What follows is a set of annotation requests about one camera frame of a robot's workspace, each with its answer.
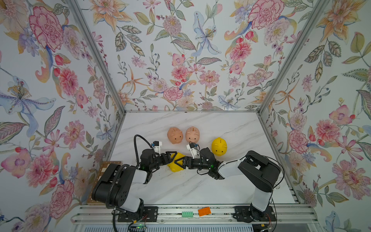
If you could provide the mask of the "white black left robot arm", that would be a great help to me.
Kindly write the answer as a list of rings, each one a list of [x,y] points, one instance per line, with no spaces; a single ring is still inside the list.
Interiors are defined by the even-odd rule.
[[[140,156],[139,166],[110,164],[95,185],[91,198],[106,205],[130,213],[140,213],[143,200],[130,193],[133,184],[147,184],[154,171],[174,161],[176,151],[157,153],[145,149]]]

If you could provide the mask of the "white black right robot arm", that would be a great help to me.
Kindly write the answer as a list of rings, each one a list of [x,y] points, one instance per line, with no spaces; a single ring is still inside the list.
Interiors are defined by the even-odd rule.
[[[188,156],[175,158],[174,163],[183,169],[207,170],[206,174],[215,180],[245,176],[255,186],[250,208],[260,213],[266,211],[281,173],[281,168],[269,160],[269,157],[251,150],[240,159],[220,162],[209,148],[203,148],[198,154],[197,158]]]

